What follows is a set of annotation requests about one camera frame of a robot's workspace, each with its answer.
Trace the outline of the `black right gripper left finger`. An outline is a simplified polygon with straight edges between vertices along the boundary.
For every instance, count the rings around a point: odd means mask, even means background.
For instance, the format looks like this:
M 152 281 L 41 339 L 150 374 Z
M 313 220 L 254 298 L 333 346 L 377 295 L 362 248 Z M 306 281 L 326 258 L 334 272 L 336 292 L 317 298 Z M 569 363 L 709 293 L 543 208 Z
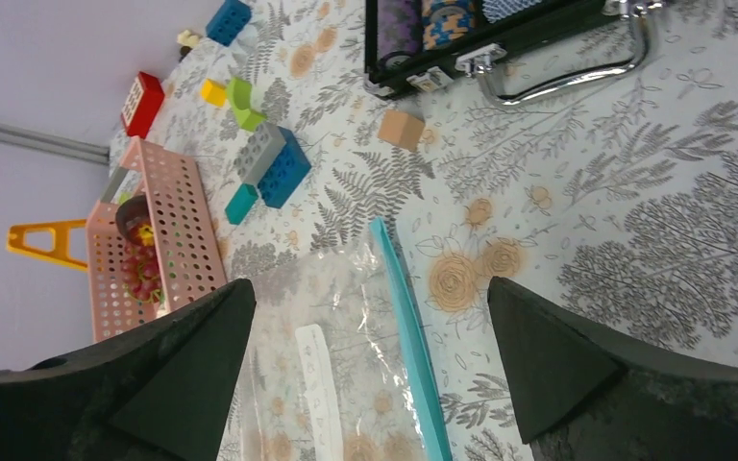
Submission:
M 0 370 L 0 460 L 213 460 L 257 306 L 237 279 L 23 371 Z

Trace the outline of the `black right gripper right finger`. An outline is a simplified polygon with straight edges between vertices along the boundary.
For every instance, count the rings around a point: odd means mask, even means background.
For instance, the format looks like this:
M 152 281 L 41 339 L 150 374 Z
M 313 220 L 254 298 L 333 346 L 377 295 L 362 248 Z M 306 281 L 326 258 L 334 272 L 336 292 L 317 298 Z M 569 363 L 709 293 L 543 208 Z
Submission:
M 513 280 L 487 291 L 522 441 L 537 460 L 738 460 L 738 368 L 590 321 Z

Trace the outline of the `red grape bunch toy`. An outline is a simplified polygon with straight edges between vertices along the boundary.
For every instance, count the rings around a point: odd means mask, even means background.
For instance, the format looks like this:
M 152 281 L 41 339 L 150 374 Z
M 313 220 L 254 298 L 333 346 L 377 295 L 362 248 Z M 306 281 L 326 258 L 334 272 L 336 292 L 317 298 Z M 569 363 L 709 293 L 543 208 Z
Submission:
M 159 304 L 162 284 L 156 249 L 127 242 L 121 264 L 123 287 L 139 303 Z

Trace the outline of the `clear zip top bag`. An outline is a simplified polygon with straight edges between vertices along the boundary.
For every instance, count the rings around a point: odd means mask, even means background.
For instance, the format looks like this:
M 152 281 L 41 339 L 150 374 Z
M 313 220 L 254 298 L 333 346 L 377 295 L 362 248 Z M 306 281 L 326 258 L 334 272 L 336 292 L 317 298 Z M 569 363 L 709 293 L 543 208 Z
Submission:
M 420 317 L 387 227 L 251 278 L 221 460 L 448 460 Z

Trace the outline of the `dark mangosteen toy fruit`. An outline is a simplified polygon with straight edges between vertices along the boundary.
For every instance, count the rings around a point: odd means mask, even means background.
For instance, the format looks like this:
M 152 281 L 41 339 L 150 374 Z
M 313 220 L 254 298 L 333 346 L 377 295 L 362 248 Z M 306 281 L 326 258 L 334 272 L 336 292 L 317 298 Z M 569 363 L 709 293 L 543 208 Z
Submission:
M 128 242 L 143 247 L 154 245 L 154 231 L 145 195 L 135 195 L 123 202 L 115 213 L 115 224 Z

